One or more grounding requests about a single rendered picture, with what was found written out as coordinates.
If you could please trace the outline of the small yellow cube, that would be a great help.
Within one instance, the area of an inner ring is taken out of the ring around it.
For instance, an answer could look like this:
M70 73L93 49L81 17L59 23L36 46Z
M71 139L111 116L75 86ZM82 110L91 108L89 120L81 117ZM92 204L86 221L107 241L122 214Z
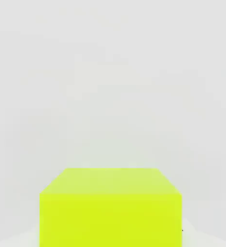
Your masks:
M155 168L67 168L40 193L39 247L182 247L182 203Z

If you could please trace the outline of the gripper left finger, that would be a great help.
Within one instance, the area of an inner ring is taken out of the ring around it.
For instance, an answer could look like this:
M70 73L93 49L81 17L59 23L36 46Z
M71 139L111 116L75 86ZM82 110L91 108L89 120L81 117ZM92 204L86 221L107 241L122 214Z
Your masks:
M30 230L0 240L0 247L39 247L39 226Z

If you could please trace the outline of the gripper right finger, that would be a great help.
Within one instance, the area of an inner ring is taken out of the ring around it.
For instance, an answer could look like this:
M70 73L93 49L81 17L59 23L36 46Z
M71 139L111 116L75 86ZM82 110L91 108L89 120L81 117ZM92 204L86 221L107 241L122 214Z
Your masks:
M182 232L182 247L226 247L225 240L197 231L186 218L183 218Z

